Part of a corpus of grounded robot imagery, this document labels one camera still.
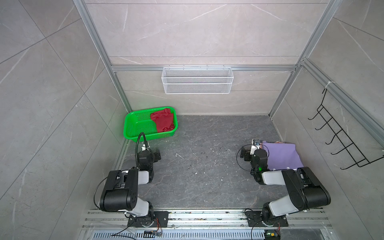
mounting plate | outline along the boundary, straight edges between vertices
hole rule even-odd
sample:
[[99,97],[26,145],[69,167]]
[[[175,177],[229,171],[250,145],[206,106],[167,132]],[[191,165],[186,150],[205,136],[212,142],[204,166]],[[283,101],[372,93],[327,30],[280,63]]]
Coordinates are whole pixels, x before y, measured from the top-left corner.
[[[168,226],[168,215],[169,212],[167,211],[155,211],[154,212],[155,218],[158,218],[159,224],[161,227],[167,227]],[[132,227],[143,227],[140,222],[135,221],[135,218],[130,215],[128,219],[128,226],[131,225]]]
[[[245,211],[245,216],[247,217],[249,227],[265,227],[266,225],[262,222],[261,211]],[[275,223],[270,227],[288,227],[288,222],[286,217],[278,218],[275,220]]]

gray marble floor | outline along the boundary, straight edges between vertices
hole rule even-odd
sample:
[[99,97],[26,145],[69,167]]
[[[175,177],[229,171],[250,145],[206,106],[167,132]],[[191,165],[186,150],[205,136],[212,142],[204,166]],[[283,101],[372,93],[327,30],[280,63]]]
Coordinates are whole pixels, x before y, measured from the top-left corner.
[[[161,160],[152,183],[139,185],[139,197],[155,207],[262,207],[287,194],[284,186],[259,185],[236,164],[236,153],[252,138],[274,142],[268,116],[178,116],[173,137],[149,141]],[[134,166],[130,143],[123,169]],[[243,168],[249,162],[239,158]]]

black cable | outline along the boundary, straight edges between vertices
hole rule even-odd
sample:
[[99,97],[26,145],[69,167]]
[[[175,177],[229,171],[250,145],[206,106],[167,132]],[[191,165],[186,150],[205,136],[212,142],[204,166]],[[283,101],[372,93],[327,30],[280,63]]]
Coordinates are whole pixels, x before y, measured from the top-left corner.
[[129,228],[130,226],[132,226],[132,224],[133,224],[134,222],[135,222],[135,221],[133,221],[129,226],[128,226],[128,223],[127,223],[127,227],[126,227],[126,228],[124,228],[123,230],[119,231],[118,233],[112,234],[111,237],[113,237],[113,236],[120,236],[120,237],[127,237],[127,238],[131,238],[131,239],[136,240],[135,238],[132,238],[132,237],[119,235],[119,233],[124,232],[125,230],[127,230],[127,228]]
[[262,221],[257,222],[257,223],[255,223],[255,224],[253,225],[253,227],[252,227],[252,229],[251,229],[251,240],[253,240],[253,238],[252,238],[252,231],[253,231],[253,228],[256,226],[256,224],[261,223],[261,222],[262,222]]
[[246,170],[246,169],[244,169],[244,168],[242,168],[241,166],[240,166],[240,164],[239,164],[239,162],[238,162],[238,160],[237,160],[237,156],[239,155],[239,152],[243,149],[243,147],[245,147],[245,146],[255,146],[255,147],[257,147],[256,145],[253,145],[253,144],[246,144],[246,145],[244,145],[244,146],[242,146],[240,149],[239,149],[239,151],[237,152],[237,154],[236,154],[236,162],[237,162],[237,165],[239,165],[239,167],[241,168],[241,169],[243,169],[243,170],[245,170],[245,171],[247,171],[247,172],[259,172],[259,171],[249,171],[249,170]]
[[246,212],[247,210],[249,210],[249,211],[253,211],[252,209],[244,209],[244,214],[245,214],[245,212]]
[[129,239],[137,240],[136,238],[129,237],[129,236],[123,236],[123,235],[111,235],[111,236],[117,236],[117,237],[127,237]]
[[141,136],[143,136],[143,138],[144,138],[144,144],[145,144],[145,147],[146,148],[148,148],[148,142],[147,142],[147,139],[146,139],[146,137],[145,137],[145,133],[143,133],[143,132],[141,132],[140,134],[139,134],[139,137],[137,138],[137,142],[136,142],[136,147],[135,147],[135,161],[136,161],[136,167],[137,168],[139,168],[139,161],[138,161],[138,159],[137,159],[137,149],[138,149],[138,147],[139,147],[139,142],[140,142],[140,138],[141,138]]
[[267,155],[267,157],[269,157],[269,149],[268,149],[268,147],[267,146],[265,146],[264,144],[261,144],[263,147],[266,147],[266,149],[268,150],[268,155]]
[[101,208],[99,208],[99,206],[97,206],[96,201],[95,201],[96,191],[97,191],[97,189],[99,188],[100,184],[101,184],[102,182],[104,182],[104,180],[107,179],[107,178],[108,178],[108,177],[106,177],[106,178],[104,178],[103,180],[101,180],[101,182],[99,183],[99,185],[97,185],[97,187],[96,187],[96,189],[95,189],[95,193],[93,194],[93,203],[95,204],[95,206],[96,206],[99,210],[101,210]]

black mounting bracket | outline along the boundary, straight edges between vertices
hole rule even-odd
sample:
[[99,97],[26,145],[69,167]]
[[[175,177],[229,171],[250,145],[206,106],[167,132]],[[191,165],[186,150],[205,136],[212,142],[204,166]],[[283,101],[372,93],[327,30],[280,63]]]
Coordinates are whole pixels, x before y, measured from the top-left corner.
[[[168,226],[168,215],[169,212],[167,211],[154,211],[154,223],[150,227],[156,227],[156,219],[159,220],[160,227],[167,227]],[[134,218],[132,215],[129,215],[128,218],[128,226],[132,227],[143,227],[141,222],[139,221],[138,217]]]
[[[265,227],[266,225],[262,222],[262,212],[260,211],[245,211],[245,216],[247,217],[249,227]],[[272,227],[288,227],[288,222],[285,216],[277,217],[273,220]]]

purple cloth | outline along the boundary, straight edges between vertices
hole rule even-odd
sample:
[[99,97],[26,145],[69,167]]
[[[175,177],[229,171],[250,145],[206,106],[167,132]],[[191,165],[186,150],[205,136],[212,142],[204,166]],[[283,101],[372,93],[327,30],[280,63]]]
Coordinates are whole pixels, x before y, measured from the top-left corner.
[[296,152],[296,145],[291,143],[269,143],[263,142],[265,151],[269,150],[268,168],[273,169],[296,169],[303,167],[300,157]]

